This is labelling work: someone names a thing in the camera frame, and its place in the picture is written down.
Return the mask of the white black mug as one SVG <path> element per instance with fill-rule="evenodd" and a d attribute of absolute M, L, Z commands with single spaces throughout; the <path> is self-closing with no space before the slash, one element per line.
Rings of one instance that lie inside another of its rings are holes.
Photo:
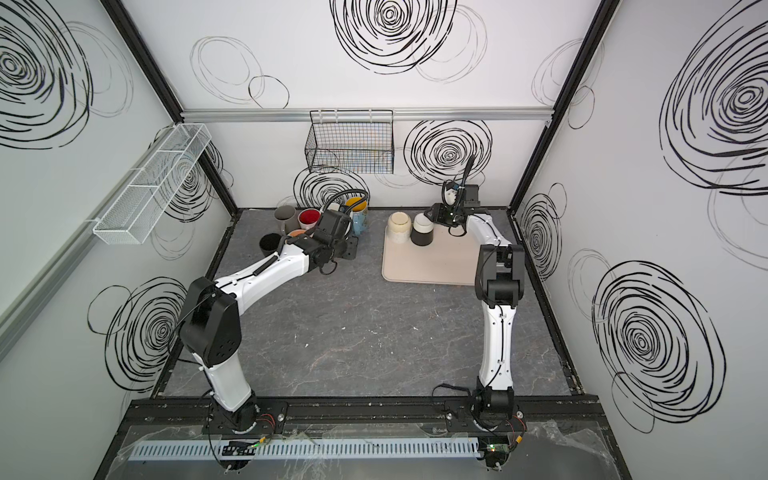
<path fill-rule="evenodd" d="M 411 242 L 419 247 L 429 246 L 434 239 L 434 223 L 425 213 L 417 214 L 412 221 Z"/>

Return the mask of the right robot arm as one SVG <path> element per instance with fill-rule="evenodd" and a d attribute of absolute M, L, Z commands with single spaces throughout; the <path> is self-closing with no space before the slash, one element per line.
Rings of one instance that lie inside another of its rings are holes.
<path fill-rule="evenodd" d="M 518 304 L 524 296 L 525 251 L 496 227 L 479 205 L 477 185 L 446 181 L 441 200 L 425 212 L 448 229 L 460 228 L 479 244 L 474 291 L 483 309 L 483 356 L 477 386 L 470 394 L 471 415 L 483 429 L 488 416 L 516 412 L 512 378 L 512 333 Z"/>

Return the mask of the beige plastic tray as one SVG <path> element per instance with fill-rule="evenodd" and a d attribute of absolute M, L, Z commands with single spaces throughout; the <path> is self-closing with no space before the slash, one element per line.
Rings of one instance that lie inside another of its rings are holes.
<path fill-rule="evenodd" d="M 389 282 L 473 286 L 480 244 L 470 235 L 453 237 L 436 226 L 433 241 L 417 246 L 384 236 L 382 276 Z"/>

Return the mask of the white red mug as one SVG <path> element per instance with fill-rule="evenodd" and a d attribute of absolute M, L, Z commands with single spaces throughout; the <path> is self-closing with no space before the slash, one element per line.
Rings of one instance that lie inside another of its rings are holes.
<path fill-rule="evenodd" d="M 315 208 L 308 208 L 308 209 L 302 210 L 298 215 L 300 228 L 304 230 L 309 230 L 315 227 L 318 221 L 320 220 L 321 215 L 322 215 L 321 211 Z"/>

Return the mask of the blue butterfly mug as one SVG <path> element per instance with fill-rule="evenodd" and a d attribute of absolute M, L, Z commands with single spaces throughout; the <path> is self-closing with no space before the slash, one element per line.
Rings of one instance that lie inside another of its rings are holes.
<path fill-rule="evenodd" d="M 352 197 L 345 202 L 347 213 L 352 220 L 355 236 L 361 236 L 368 228 L 368 201 L 362 197 Z"/>

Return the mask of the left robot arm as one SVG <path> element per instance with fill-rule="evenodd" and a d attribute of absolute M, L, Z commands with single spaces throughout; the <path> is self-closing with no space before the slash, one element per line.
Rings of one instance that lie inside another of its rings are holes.
<path fill-rule="evenodd" d="M 355 247 L 349 209 L 326 209 L 314 227 L 298 236 L 279 236 L 275 250 L 251 266 L 215 281 L 200 277 L 188 287 L 179 338 L 235 433 L 252 430 L 261 417 L 239 359 L 242 314 L 283 284 L 334 265 Z"/>

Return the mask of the grey mug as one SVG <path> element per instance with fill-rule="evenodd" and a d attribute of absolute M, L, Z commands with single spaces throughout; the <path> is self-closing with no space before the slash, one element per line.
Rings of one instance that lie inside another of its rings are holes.
<path fill-rule="evenodd" d="M 274 218 L 278 223 L 278 231 L 281 235 L 287 236 L 301 228 L 298 214 L 299 211 L 292 205 L 282 205 L 275 209 Z"/>

